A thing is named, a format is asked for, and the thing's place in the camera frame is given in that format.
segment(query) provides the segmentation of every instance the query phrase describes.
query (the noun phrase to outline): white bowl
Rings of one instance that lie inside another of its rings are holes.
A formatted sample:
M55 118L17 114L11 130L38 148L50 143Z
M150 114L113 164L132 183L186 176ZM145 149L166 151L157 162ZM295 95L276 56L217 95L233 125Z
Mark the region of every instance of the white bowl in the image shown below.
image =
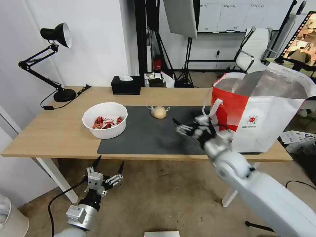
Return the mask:
M107 129L95 129L92 128L95 120L98 116L102 116L103 118L112 118L114 119L114 123L116 124L116 118L122 117L123 121L115 126L112 126ZM107 102L97 104L90 109L88 109L82 117L83 125L85 125L90 132L97 138L101 139L110 139L120 135L126 127L126 119L127 119L127 109L125 106L114 103Z

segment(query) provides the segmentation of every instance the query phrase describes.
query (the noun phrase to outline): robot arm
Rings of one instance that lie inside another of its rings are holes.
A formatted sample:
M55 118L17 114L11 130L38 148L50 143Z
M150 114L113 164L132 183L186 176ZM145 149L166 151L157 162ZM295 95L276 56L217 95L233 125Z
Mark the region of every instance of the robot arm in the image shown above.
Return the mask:
M190 126L174 123L179 133L200 142L218 176L236 189L247 206L278 235L315 236L313 210L271 176L253 168L243 155L232 152L229 131L215 132L207 116L196 117Z
M109 177L94 171L100 159L101 156L91 167L87 167L88 187L85 190L86 196L79 201L78 206L70 205L66 212L67 223L73 228L65 229L54 237L86 237L86 232L93 228L95 216L100 210L101 199L105 197L107 190L123 180L124 162L122 162L118 173Z

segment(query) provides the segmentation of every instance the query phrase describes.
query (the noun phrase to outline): black desk mat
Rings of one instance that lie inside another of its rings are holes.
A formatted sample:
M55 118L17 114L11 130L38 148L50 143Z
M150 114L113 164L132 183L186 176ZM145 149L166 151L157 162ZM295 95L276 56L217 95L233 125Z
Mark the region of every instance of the black desk mat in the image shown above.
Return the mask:
M175 118L191 124L195 116L202 114L201 106L170 106L164 119L154 118L146 106L126 108L124 132L115 138L102 139L98 154L205 154L194 138L178 134L172 121Z

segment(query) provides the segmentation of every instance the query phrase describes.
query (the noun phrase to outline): concrete floor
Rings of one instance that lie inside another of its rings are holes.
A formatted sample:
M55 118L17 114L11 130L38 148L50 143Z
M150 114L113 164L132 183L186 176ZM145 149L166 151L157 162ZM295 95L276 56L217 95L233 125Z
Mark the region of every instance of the concrete floor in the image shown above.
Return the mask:
M196 77L196 86L210 87L216 75L200 73ZM305 118L295 118L288 128L303 131L303 124L307 122ZM310 131L314 128L315 124L311 124L306 129ZM60 170L70 185L81 180L86 166L91 163L92 160L59 160ZM97 171L114 175L119 165L120 161L102 160ZM258 169L283 185L288 180L312 184L294 162L262 163ZM222 207L221 199L228 186L217 177L208 161L126 161L123 174L122 183L109 190L103 198L95 227L88 233L89 237L141 237L146 231L172 230L180 231L181 237L275 236L244 225L247 220L264 223L246 207L238 195L229 207ZM85 188L81 186L75 189L79 199L83 198ZM315 190L298 183L289 184L289 189L316 211ZM60 189L56 188L20 208L30 219L27 237L50 236L47 205L59 193ZM55 233L68 228L65 212L69 205L65 196L53 203Z

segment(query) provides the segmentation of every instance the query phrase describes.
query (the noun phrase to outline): shopping bag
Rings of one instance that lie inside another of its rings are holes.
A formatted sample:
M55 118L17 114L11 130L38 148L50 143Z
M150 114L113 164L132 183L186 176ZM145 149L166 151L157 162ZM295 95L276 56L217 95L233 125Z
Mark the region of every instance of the shopping bag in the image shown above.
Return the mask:
M265 71L227 73L217 80L208 116L216 129L232 133L233 151L267 152L304 100L315 95L309 77L270 63Z

